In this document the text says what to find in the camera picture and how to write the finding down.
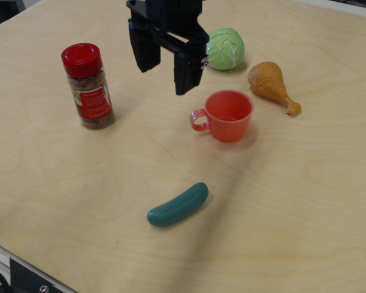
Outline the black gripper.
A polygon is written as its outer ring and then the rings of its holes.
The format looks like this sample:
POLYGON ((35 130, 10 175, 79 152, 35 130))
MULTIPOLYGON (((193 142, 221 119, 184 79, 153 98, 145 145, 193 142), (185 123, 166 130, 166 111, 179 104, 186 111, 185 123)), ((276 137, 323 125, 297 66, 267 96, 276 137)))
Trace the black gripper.
POLYGON ((201 82, 207 65, 209 36, 199 25, 202 1, 127 1, 131 11, 129 37, 142 73, 160 64, 160 47, 174 54, 177 95, 201 82))

